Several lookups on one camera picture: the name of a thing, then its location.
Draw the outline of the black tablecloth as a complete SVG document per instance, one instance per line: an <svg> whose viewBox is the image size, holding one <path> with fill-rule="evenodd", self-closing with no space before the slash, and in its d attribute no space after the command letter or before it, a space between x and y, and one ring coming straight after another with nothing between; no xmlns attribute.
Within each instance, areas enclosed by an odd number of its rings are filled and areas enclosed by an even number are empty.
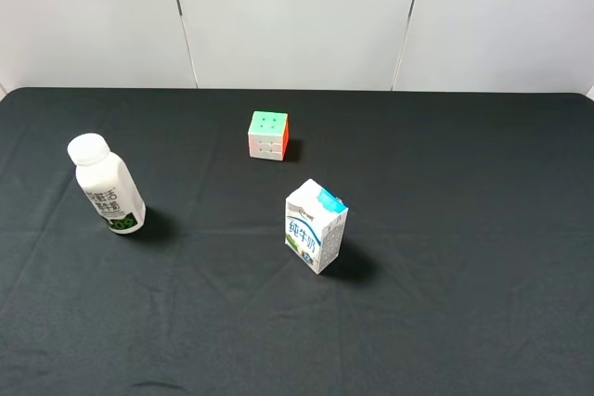
<svg viewBox="0 0 594 396"><path fill-rule="evenodd" d="M579 94L22 88L5 395L589 395Z"/></svg>

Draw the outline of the pastel rubiks cube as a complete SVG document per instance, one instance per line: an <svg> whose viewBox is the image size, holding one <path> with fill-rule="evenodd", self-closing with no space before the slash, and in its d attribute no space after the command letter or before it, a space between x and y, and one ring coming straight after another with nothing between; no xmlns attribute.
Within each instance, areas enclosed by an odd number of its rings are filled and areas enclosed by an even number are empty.
<svg viewBox="0 0 594 396"><path fill-rule="evenodd" d="M283 161L289 143L289 115L256 110L248 129L251 158Z"/></svg>

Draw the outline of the white blue milk carton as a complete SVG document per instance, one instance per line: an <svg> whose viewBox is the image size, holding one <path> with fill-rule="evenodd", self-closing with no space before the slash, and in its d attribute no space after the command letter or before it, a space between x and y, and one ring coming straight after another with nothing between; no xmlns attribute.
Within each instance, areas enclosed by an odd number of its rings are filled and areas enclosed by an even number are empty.
<svg viewBox="0 0 594 396"><path fill-rule="evenodd" d="M285 200L285 244L319 275L339 255L349 208L313 179Z"/></svg>

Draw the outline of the white milk bottle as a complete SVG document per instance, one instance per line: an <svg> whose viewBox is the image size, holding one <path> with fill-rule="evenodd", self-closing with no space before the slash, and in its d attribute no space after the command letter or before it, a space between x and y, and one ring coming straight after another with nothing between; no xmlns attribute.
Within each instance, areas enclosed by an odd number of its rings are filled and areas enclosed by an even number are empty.
<svg viewBox="0 0 594 396"><path fill-rule="evenodd" d="M75 178L98 215L115 234L138 231L145 222L146 204L125 162L111 151L100 134L81 134L67 146Z"/></svg>

